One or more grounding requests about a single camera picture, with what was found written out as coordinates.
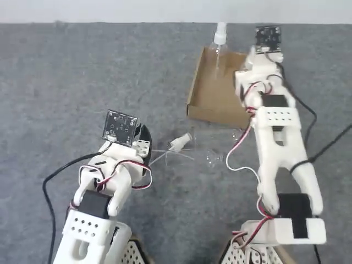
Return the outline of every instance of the clear plastic bottle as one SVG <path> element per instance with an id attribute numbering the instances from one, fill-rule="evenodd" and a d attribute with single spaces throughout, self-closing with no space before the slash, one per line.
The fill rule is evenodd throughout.
<path id="1" fill-rule="evenodd" d="M 207 51 L 207 63 L 213 68 L 213 76 L 221 78 L 225 74 L 227 66 L 227 53 L 229 48 L 226 45 L 226 23 L 219 22 L 214 35 L 214 41 Z"/>

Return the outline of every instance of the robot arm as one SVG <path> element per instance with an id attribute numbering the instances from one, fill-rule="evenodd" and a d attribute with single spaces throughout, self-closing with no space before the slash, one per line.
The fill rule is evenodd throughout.
<path id="1" fill-rule="evenodd" d="M 133 141 L 135 129 L 128 131 L 130 128 L 126 128 L 126 115 L 109 111 L 107 120 L 110 113 L 116 117 L 124 116 L 123 126 L 111 130 L 121 120 L 106 122 L 109 126 L 107 134 L 115 137 L 110 136 L 110 142 L 103 144 L 99 151 L 101 155 L 80 168 L 80 186 L 72 201 L 76 210 L 69 211 L 54 264 L 119 263 L 132 235 L 130 227 L 117 222 L 116 216 L 133 185 L 143 178 L 144 168 L 148 169 L 144 159 L 150 156 L 151 139 L 147 141 L 140 137 Z M 129 122 L 131 127 L 136 127 L 135 123 Z M 124 137 L 124 133 L 130 133 L 130 136 Z M 128 144 L 117 142 L 123 138 Z"/>
<path id="2" fill-rule="evenodd" d="M 264 35 L 266 29 L 257 29 L 257 35 L 260 33 Z M 278 169 L 290 170 L 306 160 L 307 154 L 295 99 L 284 86 L 276 65 L 283 60 L 281 49 L 271 42 L 272 36 L 263 39 L 270 45 L 257 43 L 246 59 L 246 70 L 235 73 L 236 95 L 243 106 L 255 111 L 251 126 L 260 161 L 258 194 L 269 212 L 277 216 L 264 224 L 253 243 L 323 244 L 324 221 L 316 218 L 322 213 L 323 202 L 313 165 L 306 163 L 293 171 L 301 194 L 278 194 L 276 190 Z M 248 221 L 242 229 L 252 233 L 256 224 Z"/>

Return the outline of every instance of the white plastic part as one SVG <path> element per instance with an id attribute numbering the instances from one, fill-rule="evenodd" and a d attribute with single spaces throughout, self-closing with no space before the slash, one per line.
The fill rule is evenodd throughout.
<path id="1" fill-rule="evenodd" d="M 105 150 L 109 144 L 109 142 L 105 142 L 99 151 Z M 117 162 L 122 160 L 143 162 L 136 149 L 113 143 L 103 155 L 92 158 L 88 165 L 101 168 L 103 174 L 108 177 Z M 96 178 L 96 173 L 90 172 L 88 169 L 83 170 L 81 185 L 73 198 L 75 205 L 80 205 L 86 190 L 95 190 L 94 179 Z M 106 188 L 103 191 L 112 196 L 108 206 L 108 214 L 112 217 L 116 216 L 122 209 L 127 197 L 131 193 L 131 186 L 142 179 L 142 168 L 131 163 L 121 164 L 116 168 L 115 175 L 116 177 L 113 177 L 106 184 Z"/>
<path id="2" fill-rule="evenodd" d="M 119 229 L 110 246 L 115 227 Z M 116 263 L 130 236 L 130 228 L 123 223 L 70 210 L 54 264 Z M 104 262 L 106 256 L 114 258 Z"/>
<path id="3" fill-rule="evenodd" d="M 178 137 L 170 142 L 171 148 L 170 151 L 180 152 L 184 148 L 184 146 L 192 140 L 192 136 L 190 133 L 186 133 L 181 137 Z"/>
<path id="4" fill-rule="evenodd" d="M 146 156 L 148 156 L 149 147 L 150 147 L 150 142 L 146 140 L 138 140 L 132 143 L 132 148 L 136 149 L 137 155 L 142 158 L 145 158 Z"/>
<path id="5" fill-rule="evenodd" d="M 226 43 L 226 23 L 219 22 L 214 35 L 214 43 L 217 45 L 224 45 Z"/>
<path id="6" fill-rule="evenodd" d="M 129 253 L 127 245 L 132 235 L 130 227 L 124 223 L 117 222 L 118 230 L 114 236 L 109 252 L 106 254 L 104 264 L 116 264 L 119 260 L 125 258 L 124 256 Z"/>
<path id="7" fill-rule="evenodd" d="M 259 221 L 245 222 L 241 230 L 248 234 L 258 226 Z M 324 221 L 320 218 L 307 218 L 308 238 L 294 238 L 292 220 L 290 218 L 274 218 L 267 221 L 252 240 L 251 244 L 266 245 L 298 245 L 298 244 L 324 244 L 326 243 L 326 232 Z"/>

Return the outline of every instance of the perforated plate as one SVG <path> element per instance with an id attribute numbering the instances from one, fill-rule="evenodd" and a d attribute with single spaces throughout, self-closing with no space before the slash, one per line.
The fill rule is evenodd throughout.
<path id="1" fill-rule="evenodd" d="M 256 115 L 259 128 L 275 126 L 301 128 L 301 122 L 296 108 L 260 107 Z"/>
<path id="2" fill-rule="evenodd" d="M 221 264 L 245 264 L 245 254 L 242 250 L 235 250 L 231 247 L 230 242 L 227 245 L 226 252 L 220 260 Z"/>
<path id="3" fill-rule="evenodd" d="M 282 260 L 276 253 L 273 247 L 260 247 L 255 248 L 259 251 L 262 255 L 262 264 L 283 264 Z M 247 254 L 244 254 L 242 250 L 234 250 L 228 244 L 226 248 L 226 252 L 223 254 L 222 259 L 219 261 L 221 264 L 247 264 L 247 263 L 254 263 L 260 264 L 260 257 L 259 253 L 255 250 L 250 250 Z M 246 255 L 249 256 L 251 253 L 252 262 L 249 262 Z"/>
<path id="4" fill-rule="evenodd" d="M 282 260 L 280 259 L 279 255 L 277 255 L 275 249 L 273 247 L 266 247 L 268 252 L 268 256 L 270 259 L 271 264 L 283 264 Z"/>
<path id="5" fill-rule="evenodd" d="M 128 242 L 120 264 L 147 264 L 143 252 L 138 247 L 137 241 L 130 240 Z"/>

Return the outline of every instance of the open cardboard tray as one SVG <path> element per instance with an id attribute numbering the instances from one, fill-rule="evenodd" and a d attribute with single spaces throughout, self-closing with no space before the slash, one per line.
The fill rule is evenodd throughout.
<path id="1" fill-rule="evenodd" d="M 235 94 L 234 72 L 240 69 L 246 54 L 230 52 L 222 78 L 215 78 L 213 67 L 206 63 L 204 48 L 193 78 L 187 101 L 187 116 L 194 119 L 245 128 L 249 115 Z"/>

